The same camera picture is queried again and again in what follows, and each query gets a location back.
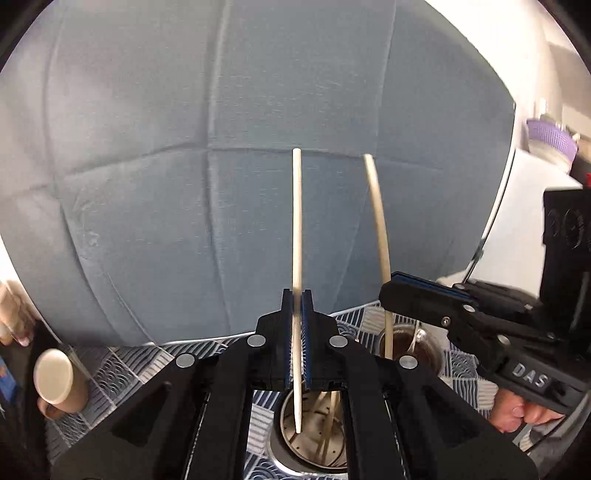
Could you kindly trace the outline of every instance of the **blue object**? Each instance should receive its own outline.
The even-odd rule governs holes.
[[[2,392],[2,395],[9,403],[12,403],[16,391],[17,381],[14,380],[10,370],[0,356],[0,392]]]

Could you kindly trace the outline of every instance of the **fingernail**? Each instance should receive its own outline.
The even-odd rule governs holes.
[[[513,409],[512,414],[514,417],[522,419],[523,417],[525,417],[525,410],[523,406],[519,405]]]

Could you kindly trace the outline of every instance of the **gray upholstered surface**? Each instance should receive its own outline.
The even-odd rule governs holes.
[[[0,73],[0,233],[67,341],[240,333],[290,286],[293,147],[331,312],[380,286],[361,155],[392,269],[436,278],[478,244],[513,118],[423,0],[56,0]]]

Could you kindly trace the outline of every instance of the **wooden chopstick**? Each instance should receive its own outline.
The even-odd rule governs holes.
[[[382,284],[390,281],[390,254],[388,251],[388,233],[386,231],[386,219],[384,217],[384,204],[382,203],[382,193],[379,189],[378,171],[375,168],[374,158],[366,153],[363,156],[365,161],[365,171],[368,176],[369,195],[374,207],[375,231],[378,235],[378,255],[379,266],[382,273]],[[392,312],[384,310],[384,356],[392,359],[394,348],[394,328]]]
[[[337,391],[330,392],[330,410],[329,410],[327,418],[324,422],[324,428],[322,428],[322,434],[320,435],[320,441],[318,442],[318,447],[316,447],[316,453],[314,454],[314,461],[318,462],[318,455],[320,454],[320,450],[322,450],[322,465],[324,465],[326,463],[326,454],[328,453],[328,448],[329,448],[329,443],[330,443],[330,434],[332,433],[332,426],[333,426],[333,423],[335,422],[335,412],[336,412],[338,399],[339,399],[339,392],[337,392]]]
[[[324,397],[327,394],[328,394],[328,392],[320,392],[320,395],[318,395],[318,398],[314,402],[312,409],[309,410],[309,412],[308,412],[308,417],[304,417],[303,413],[302,413],[302,421],[301,421],[302,422],[302,430],[304,429],[304,427],[309,427],[310,422],[312,422],[314,420],[314,413],[316,413],[316,410],[318,410],[318,408],[320,407],[320,404],[322,403],[322,401],[324,400]],[[298,435],[299,435],[299,433],[295,432],[290,437],[290,443],[292,443]]]
[[[293,150],[293,317],[291,321],[291,367],[294,374],[295,432],[301,433],[301,150]]]

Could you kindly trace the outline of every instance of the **human hand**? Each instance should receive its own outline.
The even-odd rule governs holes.
[[[514,432],[523,420],[526,423],[541,425],[550,420],[558,420],[564,415],[556,413],[531,402],[526,402],[510,390],[500,388],[495,396],[495,405],[489,419],[501,433]]]

